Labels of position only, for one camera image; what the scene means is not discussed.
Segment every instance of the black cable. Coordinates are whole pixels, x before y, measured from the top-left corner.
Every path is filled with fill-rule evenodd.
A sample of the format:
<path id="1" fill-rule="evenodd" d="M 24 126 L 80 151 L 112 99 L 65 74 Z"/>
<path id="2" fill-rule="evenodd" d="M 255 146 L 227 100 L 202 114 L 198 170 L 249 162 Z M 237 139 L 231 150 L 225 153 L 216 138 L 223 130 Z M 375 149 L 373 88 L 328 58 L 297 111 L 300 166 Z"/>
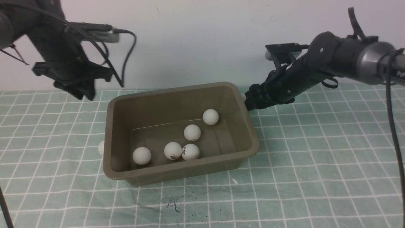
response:
<path id="1" fill-rule="evenodd" d="M 80 28 L 72 25 L 70 22 L 66 21 L 63 18 L 60 18 L 59 16 L 48 12 L 46 10 L 42 10 L 40 8 L 37 7 L 33 7 L 33 6 L 26 6 L 26 5 L 22 5 L 22 4 L 18 4 L 18 3 L 1 3 L 2 6 L 11 6 L 11 7 L 15 7 L 15 8 L 20 8 L 20 9 L 29 9 L 29 10 L 33 10 L 36 12 L 40 12 L 41 14 L 45 14 L 48 16 L 51 16 L 63 23 L 65 23 L 67 26 L 75 29 L 78 33 L 80 33 L 83 37 L 85 37 L 89 42 L 92 43 L 92 45 L 94 45 L 94 47 L 96 47 L 96 49 L 100 52 L 100 54 L 103 56 L 103 58 L 105 59 L 105 61 L 107 62 L 108 66 L 111 68 L 111 70 L 113 71 L 113 75 L 115 76 L 116 80 L 118 81 L 118 84 L 123 88 L 124 87 L 124 81 L 121 80 L 117 74 L 117 72 L 115 71 L 115 68 L 113 67 L 113 65 L 111 64 L 110 60 L 107 58 L 106 54 L 103 52 L 103 50 L 100 48 L 100 46 L 97 45 L 97 43 L 83 30 L 81 30 Z"/>
<path id="2" fill-rule="evenodd" d="M 98 38 L 97 36 L 95 36 L 95 35 L 93 35 L 93 34 L 91 34 L 91 36 L 92 36 L 93 38 L 95 38 L 98 42 L 100 42 L 100 43 L 103 45 L 105 55 L 107 56 L 107 58 L 109 58 L 109 57 L 110 57 L 110 51 L 108 50 L 108 47 L 107 47 L 107 45 L 104 43 L 104 41 L 102 41 L 102 39 Z M 100 65 L 104 65 L 104 64 L 106 64 L 106 63 L 107 63 L 107 61 L 104 60 L 104 62 L 103 62 L 102 64 L 100 64 Z"/>
<path id="3" fill-rule="evenodd" d="M 11 219 L 9 209 L 7 208 L 6 199 L 4 198 L 3 191 L 0 187 L 0 207 L 3 211 L 4 220 L 6 221 L 7 228 L 14 228 L 13 220 Z"/>
<path id="4" fill-rule="evenodd" d="M 394 114 L 392 112 L 392 100 L 391 100 L 391 68 L 392 62 L 395 57 L 401 54 L 404 51 L 404 48 L 401 48 L 397 51 L 394 51 L 390 58 L 388 59 L 387 66 L 387 78 L 386 78 L 386 98 L 387 98 L 387 112 L 388 112 L 388 121 L 390 122 L 390 129 L 392 135 L 392 141 L 394 142 L 394 148 L 396 153 L 396 159 L 398 160 L 399 166 L 399 179 L 401 181 L 401 192 L 402 192 L 402 209 L 405 213 L 405 171 L 402 162 L 401 148 L 399 146 L 398 136 L 396 134 Z M 403 215 L 403 227 L 405 228 L 405 214 Z"/>
<path id="5" fill-rule="evenodd" d="M 129 59 L 129 57 L 130 57 L 130 55 L 131 55 L 131 53 L 132 53 L 132 51 L 134 50 L 134 47 L 135 47 L 135 45 L 136 45 L 136 35 L 135 35 L 133 32 L 128 31 L 128 30 L 124 30 L 124 29 L 114 29 L 114 30 L 113 30 L 113 33 L 131 34 L 131 35 L 134 37 L 134 42 L 132 43 L 132 46 L 131 46 L 131 48 L 129 49 L 128 54 L 127 54 L 127 56 L 125 57 L 124 64 L 122 65 L 121 80 L 122 80 L 122 83 L 124 83 L 124 79 L 125 79 L 125 77 L 124 77 L 124 76 L 125 76 L 125 68 L 126 68 L 126 64 L 127 64 L 127 62 L 128 62 L 128 59 Z"/>

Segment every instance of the cutting mat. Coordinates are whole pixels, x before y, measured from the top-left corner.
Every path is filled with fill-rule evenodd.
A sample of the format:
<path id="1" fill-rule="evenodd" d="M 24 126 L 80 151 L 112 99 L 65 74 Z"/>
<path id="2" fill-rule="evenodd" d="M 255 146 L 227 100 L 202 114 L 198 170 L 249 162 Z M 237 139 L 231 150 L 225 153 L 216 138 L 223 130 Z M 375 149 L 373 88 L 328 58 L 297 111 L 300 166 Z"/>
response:
<path id="1" fill-rule="evenodd" d="M 239 169 L 134 188 L 103 174 L 97 146 L 109 101 L 142 91 L 99 91 L 94 101 L 0 92 L 0 185 L 15 227 L 401 226 L 383 86 L 316 86 L 250 112 L 261 147 Z M 405 89 L 393 99 L 405 145 Z"/>

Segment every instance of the plastic bin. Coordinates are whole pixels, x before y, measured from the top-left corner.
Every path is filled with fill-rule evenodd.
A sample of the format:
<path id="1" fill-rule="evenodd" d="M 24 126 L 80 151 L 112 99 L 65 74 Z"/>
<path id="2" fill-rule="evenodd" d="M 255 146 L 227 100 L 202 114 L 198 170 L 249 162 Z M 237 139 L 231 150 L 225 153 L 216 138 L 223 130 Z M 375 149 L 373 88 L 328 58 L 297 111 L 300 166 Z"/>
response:
<path id="1" fill-rule="evenodd" d="M 205 110 L 215 109 L 214 126 L 202 121 Z M 196 124 L 199 159 L 172 161 L 163 149 L 169 142 L 190 143 L 184 128 Z M 147 147 L 151 161 L 136 165 L 132 152 Z M 107 110 L 103 170 L 114 180 L 133 186 L 198 176 L 238 168 L 244 158 L 257 153 L 259 139 L 238 88 L 228 82 L 155 90 L 113 99 Z"/>

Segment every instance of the ping pong ball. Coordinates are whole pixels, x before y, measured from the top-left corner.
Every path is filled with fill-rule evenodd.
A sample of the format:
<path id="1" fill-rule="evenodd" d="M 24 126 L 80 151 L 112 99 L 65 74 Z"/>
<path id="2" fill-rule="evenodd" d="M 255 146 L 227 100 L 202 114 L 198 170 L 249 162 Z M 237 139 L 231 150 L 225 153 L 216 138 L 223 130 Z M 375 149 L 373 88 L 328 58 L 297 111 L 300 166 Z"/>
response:
<path id="1" fill-rule="evenodd" d="M 104 154 L 104 140 L 98 145 L 98 153 L 102 156 Z"/>
<path id="2" fill-rule="evenodd" d="M 134 150 L 134 153 L 132 154 L 132 159 L 137 165 L 140 166 L 148 164 L 151 158 L 152 154 L 150 150 L 146 147 L 138 147 L 136 150 Z"/>
<path id="3" fill-rule="evenodd" d="M 185 161 L 195 160 L 200 156 L 200 149 L 194 144 L 187 144 L 183 147 L 181 156 Z"/>
<path id="4" fill-rule="evenodd" d="M 182 148 L 176 142 L 170 142 L 164 147 L 164 155 L 170 160 L 176 160 L 181 157 Z"/>
<path id="5" fill-rule="evenodd" d="M 188 125 L 184 129 L 184 137 L 191 142 L 197 141 L 201 136 L 201 129 L 194 124 Z"/>
<path id="6" fill-rule="evenodd" d="M 214 109 L 208 109 L 202 115 L 202 120 L 208 125 L 215 125 L 218 122 L 219 118 L 220 116 L 218 112 Z"/>

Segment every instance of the dark stain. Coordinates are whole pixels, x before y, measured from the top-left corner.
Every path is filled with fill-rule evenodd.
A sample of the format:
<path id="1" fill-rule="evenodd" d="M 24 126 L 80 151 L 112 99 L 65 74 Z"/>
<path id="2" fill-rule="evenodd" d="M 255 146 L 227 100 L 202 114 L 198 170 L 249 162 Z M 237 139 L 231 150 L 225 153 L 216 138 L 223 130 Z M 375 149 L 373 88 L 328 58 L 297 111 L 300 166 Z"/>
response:
<path id="1" fill-rule="evenodd" d="M 180 213 L 180 208 L 177 206 L 177 201 L 179 200 L 178 197 L 169 197 L 168 202 L 166 203 L 166 208 L 174 207 L 177 213 Z"/>

